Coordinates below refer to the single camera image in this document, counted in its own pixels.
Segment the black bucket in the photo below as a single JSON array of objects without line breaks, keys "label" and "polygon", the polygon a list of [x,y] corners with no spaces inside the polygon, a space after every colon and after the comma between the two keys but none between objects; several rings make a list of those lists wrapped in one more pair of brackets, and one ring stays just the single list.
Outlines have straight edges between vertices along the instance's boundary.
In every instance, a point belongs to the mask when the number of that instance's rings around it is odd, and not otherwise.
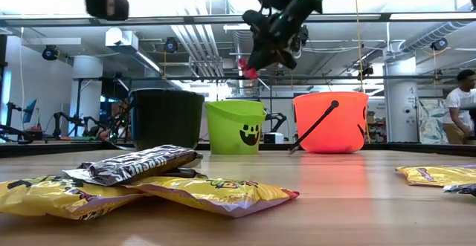
[{"label": "black bucket", "polygon": [[162,145],[194,149],[205,98],[189,91],[146,88],[129,94],[132,139],[137,150]]}]

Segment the white t-shirt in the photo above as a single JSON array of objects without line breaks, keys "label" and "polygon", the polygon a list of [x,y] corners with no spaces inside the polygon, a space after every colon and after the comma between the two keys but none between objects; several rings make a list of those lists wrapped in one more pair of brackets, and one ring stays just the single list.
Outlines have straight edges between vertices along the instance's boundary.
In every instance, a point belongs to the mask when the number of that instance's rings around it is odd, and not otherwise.
[{"label": "white t-shirt", "polygon": [[[443,119],[444,123],[453,123],[451,116],[449,114],[449,108],[460,108],[462,106],[467,106],[469,104],[476,103],[476,89],[472,89],[470,92],[461,91],[461,89],[456,88],[451,91],[446,98],[446,114]],[[472,129],[473,122],[469,116],[469,111],[461,111],[458,115],[460,120],[469,128]]]}]

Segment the orange bucket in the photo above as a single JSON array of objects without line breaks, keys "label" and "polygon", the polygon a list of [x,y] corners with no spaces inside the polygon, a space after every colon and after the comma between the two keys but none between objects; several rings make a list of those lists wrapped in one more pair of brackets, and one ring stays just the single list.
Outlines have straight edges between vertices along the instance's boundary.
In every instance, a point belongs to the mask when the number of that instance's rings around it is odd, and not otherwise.
[{"label": "orange bucket", "polygon": [[365,142],[367,101],[369,97],[358,92],[326,92],[305,94],[294,98],[297,134],[299,137],[331,106],[332,110],[302,142],[308,152],[352,153],[360,150]]}]

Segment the yellow candy bag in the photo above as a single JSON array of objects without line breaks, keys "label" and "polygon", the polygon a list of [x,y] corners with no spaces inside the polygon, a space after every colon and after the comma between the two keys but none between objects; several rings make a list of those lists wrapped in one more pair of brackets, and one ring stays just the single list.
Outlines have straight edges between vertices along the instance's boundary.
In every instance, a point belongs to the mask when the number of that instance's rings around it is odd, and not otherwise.
[{"label": "yellow candy bag", "polygon": [[246,216],[297,198],[299,192],[253,181],[150,177],[131,187],[196,209],[231,217]]},{"label": "yellow candy bag", "polygon": [[0,213],[89,220],[144,196],[124,187],[102,187],[50,175],[0,183]]},{"label": "yellow candy bag", "polygon": [[410,185],[444,187],[476,183],[476,165],[398,167]]}]

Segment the person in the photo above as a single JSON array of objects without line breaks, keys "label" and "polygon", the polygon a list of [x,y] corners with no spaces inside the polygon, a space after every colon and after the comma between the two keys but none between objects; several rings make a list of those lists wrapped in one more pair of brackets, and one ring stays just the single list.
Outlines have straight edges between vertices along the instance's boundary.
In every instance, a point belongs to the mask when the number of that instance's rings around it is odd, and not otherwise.
[{"label": "person", "polygon": [[458,88],[451,91],[446,98],[448,111],[443,120],[443,131],[450,144],[466,143],[465,137],[472,135],[473,122],[468,111],[461,111],[462,106],[476,103],[476,73],[472,70],[461,71],[457,77]]}]

